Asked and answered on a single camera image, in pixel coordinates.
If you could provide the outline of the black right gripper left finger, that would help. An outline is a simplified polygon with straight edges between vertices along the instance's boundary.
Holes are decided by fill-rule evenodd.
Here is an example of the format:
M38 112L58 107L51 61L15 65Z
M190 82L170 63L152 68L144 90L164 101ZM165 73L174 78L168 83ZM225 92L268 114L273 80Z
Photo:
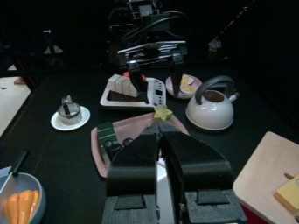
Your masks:
M156 162L160 131L145 127L116 154L106 172L101 224L156 224Z

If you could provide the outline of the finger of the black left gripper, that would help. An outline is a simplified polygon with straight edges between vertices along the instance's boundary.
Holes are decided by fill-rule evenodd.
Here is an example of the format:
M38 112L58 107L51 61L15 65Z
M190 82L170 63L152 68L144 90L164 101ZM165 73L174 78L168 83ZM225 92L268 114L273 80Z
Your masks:
M134 60L128 62L128 74L129 74L129 80L134 86L134 89L141 96L144 103L148 104L148 98L146 98L146 84L142 80L142 74L140 70L140 66Z
M172 79L172 93L173 97L178 96L181 78L182 78L182 56L174 53L168 63L170 79Z

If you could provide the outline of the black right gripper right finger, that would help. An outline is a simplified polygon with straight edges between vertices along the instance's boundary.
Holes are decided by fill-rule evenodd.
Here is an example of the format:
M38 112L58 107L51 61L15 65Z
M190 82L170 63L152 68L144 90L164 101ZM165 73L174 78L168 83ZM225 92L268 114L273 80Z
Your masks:
M158 122L174 224L245 224L228 160L202 141Z

